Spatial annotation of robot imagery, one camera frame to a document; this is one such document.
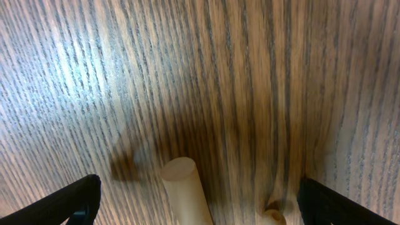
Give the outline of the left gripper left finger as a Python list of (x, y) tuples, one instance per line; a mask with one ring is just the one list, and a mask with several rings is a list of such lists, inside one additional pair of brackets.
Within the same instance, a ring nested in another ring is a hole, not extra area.
[(100, 201), (100, 177), (90, 174), (1, 218), (1, 224), (93, 224)]

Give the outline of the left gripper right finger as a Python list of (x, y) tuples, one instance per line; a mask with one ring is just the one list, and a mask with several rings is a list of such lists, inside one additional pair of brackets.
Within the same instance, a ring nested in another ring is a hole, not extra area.
[(297, 203), (305, 225), (395, 225), (310, 178), (301, 180)]

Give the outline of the yellow rattle drum wooden handle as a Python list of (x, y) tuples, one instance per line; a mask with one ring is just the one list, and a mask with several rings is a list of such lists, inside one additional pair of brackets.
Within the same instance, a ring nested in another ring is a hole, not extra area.
[(179, 224), (285, 224), (266, 209), (266, 182), (256, 183), (251, 157), (176, 157), (160, 172), (167, 200)]

